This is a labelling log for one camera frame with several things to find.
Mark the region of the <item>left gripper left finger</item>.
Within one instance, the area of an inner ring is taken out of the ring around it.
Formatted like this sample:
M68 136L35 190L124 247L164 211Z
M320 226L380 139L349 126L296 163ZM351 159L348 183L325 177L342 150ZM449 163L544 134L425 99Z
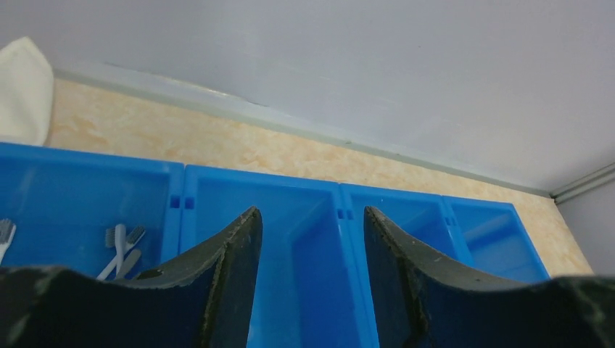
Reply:
M250 207L132 279L53 266L1 269L3 347L245 347L263 240Z

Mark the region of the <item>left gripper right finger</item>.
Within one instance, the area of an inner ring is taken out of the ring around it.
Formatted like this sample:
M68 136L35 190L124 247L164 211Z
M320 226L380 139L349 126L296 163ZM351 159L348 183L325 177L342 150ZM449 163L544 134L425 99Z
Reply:
M528 284L477 270L364 210L381 347L612 347L614 279Z

